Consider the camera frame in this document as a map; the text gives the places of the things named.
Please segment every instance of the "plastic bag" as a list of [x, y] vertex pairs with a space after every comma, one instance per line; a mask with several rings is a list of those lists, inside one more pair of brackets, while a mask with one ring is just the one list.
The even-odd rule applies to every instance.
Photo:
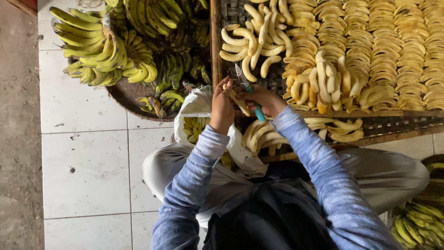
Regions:
[[[183, 131], [183, 124], [185, 123], [183, 118], [211, 117], [212, 99], [213, 95], [211, 94], [210, 86], [194, 89], [193, 92], [185, 98], [179, 113], [174, 119], [174, 138], [176, 142], [190, 149], [194, 148], [194, 144], [188, 142], [188, 135]], [[251, 151], [242, 147], [242, 133], [234, 124], [231, 125], [228, 136], [230, 137], [227, 145], [228, 152], [239, 167], [236, 173], [247, 179], [263, 177], [267, 172], [268, 164], [263, 164], [258, 157], [253, 156]]]

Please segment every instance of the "woven bamboo tray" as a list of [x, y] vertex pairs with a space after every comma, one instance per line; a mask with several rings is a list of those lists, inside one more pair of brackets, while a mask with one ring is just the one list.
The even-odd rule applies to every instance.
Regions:
[[[237, 79], [234, 70], [234, 62], [223, 60], [219, 56], [219, 51], [222, 49], [224, 43], [221, 38], [221, 29], [227, 24], [240, 24], [245, 27], [245, 21], [251, 20], [251, 15], [244, 10], [244, 4], [248, 3], [257, 8], [259, 4], [250, 2], [249, 0], [210, 0], [211, 1], [211, 55], [212, 55], [212, 75], [213, 86], [216, 86], [223, 78], [229, 76], [232, 79]], [[279, 54], [282, 58], [285, 57], [285, 52]], [[259, 58], [258, 65], [264, 61], [263, 57]], [[286, 92], [286, 80], [282, 80], [281, 74], [284, 72], [286, 63], [272, 64], [269, 69], [269, 75], [266, 79], [258, 77], [255, 84], [267, 88], [272, 93], [282, 97]], [[253, 75], [260, 76], [260, 67], [256, 67], [252, 71]], [[367, 114], [362, 111], [353, 111], [351, 114], [346, 113], [345, 110], [335, 111], [330, 114], [319, 114], [317, 111], [298, 111], [304, 117], [392, 117], [392, 116], [436, 116], [444, 117], [444, 110], [433, 111], [403, 111], [403, 110], [380, 110]], [[236, 112], [238, 117], [244, 117], [242, 112]]]
[[177, 115], [177, 112], [173, 113], [168, 111], [163, 115], [163, 118], [158, 118], [156, 114], [142, 111], [136, 99], [139, 97], [154, 96], [155, 91], [151, 87], [145, 87], [137, 83], [129, 83], [126, 77], [123, 77], [116, 85], [106, 88], [109, 96], [122, 106], [122, 108], [142, 119], [170, 122], [174, 121], [174, 118]]
[[[242, 132], [253, 122], [254, 118], [236, 118], [235, 124]], [[338, 143], [326, 138], [328, 144], [334, 149], [362, 147], [382, 142], [396, 141], [417, 137], [421, 135], [444, 132], [444, 118], [442, 117], [365, 117], [362, 119], [364, 137], [351, 143]], [[264, 163], [281, 161], [284, 158], [294, 159], [290, 145], [283, 145], [276, 151], [276, 156], [268, 155], [268, 149], [262, 149], [259, 157]]]

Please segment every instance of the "floor tile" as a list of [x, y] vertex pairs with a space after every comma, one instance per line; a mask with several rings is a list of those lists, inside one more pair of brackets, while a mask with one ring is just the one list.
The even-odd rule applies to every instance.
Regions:
[[174, 122], [158, 122], [139, 118], [128, 112], [128, 129], [173, 128]]
[[[156, 221], [159, 219], [158, 212], [132, 214], [133, 226], [133, 250], [145, 250], [151, 246], [151, 232]], [[206, 232], [203, 228], [199, 230], [198, 250], [203, 248]]]
[[40, 51], [42, 133], [127, 129], [127, 112], [105, 89], [79, 83], [63, 73], [63, 51]]
[[130, 214], [45, 220], [45, 250], [131, 250]]
[[83, 12], [88, 10], [104, 10], [105, 9], [105, 0], [95, 0], [95, 1], [72, 1], [72, 0], [38, 0], [38, 26], [39, 26], [39, 35], [41, 36], [39, 39], [39, 50], [50, 50], [50, 49], [60, 49], [57, 45], [62, 45], [63, 42], [60, 38], [54, 33], [54, 30], [51, 26], [51, 20], [54, 17], [49, 12], [49, 7], [54, 6], [60, 8], [64, 11], [67, 11], [68, 8], [76, 8]]
[[365, 146], [365, 148], [398, 152], [421, 160], [433, 155], [433, 137], [431, 134], [429, 134], [409, 139]]
[[444, 133], [433, 134], [435, 154], [444, 153]]
[[44, 218], [130, 212], [127, 131], [42, 135]]
[[151, 191], [142, 183], [142, 163], [145, 158], [158, 149], [170, 144], [173, 128], [129, 130], [131, 211], [156, 211], [162, 202], [153, 197]]

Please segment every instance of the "knife blade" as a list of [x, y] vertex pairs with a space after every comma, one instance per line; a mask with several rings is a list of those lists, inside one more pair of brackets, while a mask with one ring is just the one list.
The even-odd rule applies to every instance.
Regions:
[[[247, 78], [244, 75], [244, 72], [242, 71], [242, 69], [237, 65], [234, 64], [235, 68], [236, 68], [236, 74], [239, 78], [239, 82], [241, 83], [241, 87], [245, 90], [245, 92], [247, 93], [253, 93], [253, 88], [250, 86]], [[256, 102], [254, 103], [257, 107], [257, 109], [254, 111], [254, 113], [256, 114], [256, 117], [258, 118], [259, 121], [264, 122], [265, 121], [265, 115], [262, 112], [262, 108], [259, 104], [257, 104]]]

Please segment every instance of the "banana bunch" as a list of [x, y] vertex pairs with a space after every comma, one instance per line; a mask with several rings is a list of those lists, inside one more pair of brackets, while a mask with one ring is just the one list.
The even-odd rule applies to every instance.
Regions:
[[145, 112], [154, 113], [159, 118], [165, 114], [162, 104], [156, 97], [139, 97], [136, 101], [141, 105], [140, 109]]
[[202, 48], [208, 47], [210, 45], [210, 26], [207, 24], [196, 25], [193, 40]]
[[190, 70], [191, 62], [191, 56], [187, 52], [161, 55], [159, 70], [162, 72], [162, 78], [155, 88], [156, 95], [160, 96], [165, 90], [171, 88], [178, 90], [183, 74]]
[[127, 18], [140, 34], [169, 36], [184, 19], [175, 0], [123, 0]]
[[196, 144], [202, 130], [210, 124], [209, 117], [184, 117], [183, 132], [188, 135], [188, 142]]
[[194, 56], [193, 61], [191, 63], [192, 68], [190, 70], [190, 75], [193, 79], [199, 80], [200, 76], [202, 76], [203, 81], [207, 84], [211, 84], [211, 76], [208, 71], [205, 62], [202, 60], [200, 56]]
[[55, 24], [54, 29], [66, 43], [61, 46], [65, 57], [77, 57], [83, 66], [101, 72], [111, 72], [127, 65], [125, 42], [111, 29], [109, 14], [97, 18], [75, 9], [70, 9], [70, 12], [76, 16], [56, 7], [49, 10], [64, 22]]
[[181, 27], [175, 30], [169, 37], [170, 48], [176, 53], [188, 53], [194, 44], [194, 35], [188, 27]]
[[408, 203], [405, 214], [396, 217], [391, 231], [405, 249], [415, 248], [418, 244], [443, 249], [444, 213], [433, 206]]
[[102, 72], [96, 68], [84, 67], [79, 60], [67, 66], [63, 72], [72, 78], [80, 78], [81, 84], [89, 86], [113, 86], [122, 78], [121, 69]]
[[129, 83], [146, 82], [151, 87], [157, 78], [156, 63], [153, 59], [153, 52], [142, 41], [135, 30], [130, 30], [126, 38], [126, 48], [128, 53], [128, 62], [123, 68], [123, 76], [128, 77]]
[[105, 14], [109, 14], [111, 20], [117, 25], [125, 27], [127, 25], [127, 14], [123, 0], [105, 0], [105, 10], [103, 11], [87, 11], [86, 14], [98, 18], [103, 18]]

